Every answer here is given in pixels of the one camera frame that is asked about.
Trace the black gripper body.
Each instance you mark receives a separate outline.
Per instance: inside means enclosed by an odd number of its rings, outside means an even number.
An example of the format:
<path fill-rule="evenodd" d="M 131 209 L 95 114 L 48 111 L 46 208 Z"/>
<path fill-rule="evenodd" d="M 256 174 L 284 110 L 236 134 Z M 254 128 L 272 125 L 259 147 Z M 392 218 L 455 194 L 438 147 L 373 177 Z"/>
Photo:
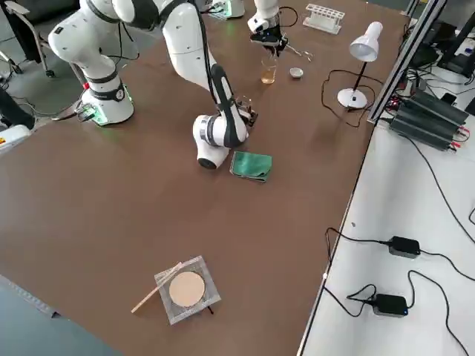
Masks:
<path fill-rule="evenodd" d="M 248 126 L 250 128 L 254 126 L 258 117 L 258 114 L 252 109 L 251 106 L 242 105 L 239 106 L 239 115 L 245 126 Z"/>
<path fill-rule="evenodd" d="M 250 41 L 262 45 L 263 47 L 268 47 L 272 43 L 279 42 L 281 37 L 282 33 L 280 28 L 270 28 L 257 33 L 253 33 L 250 36 Z"/>

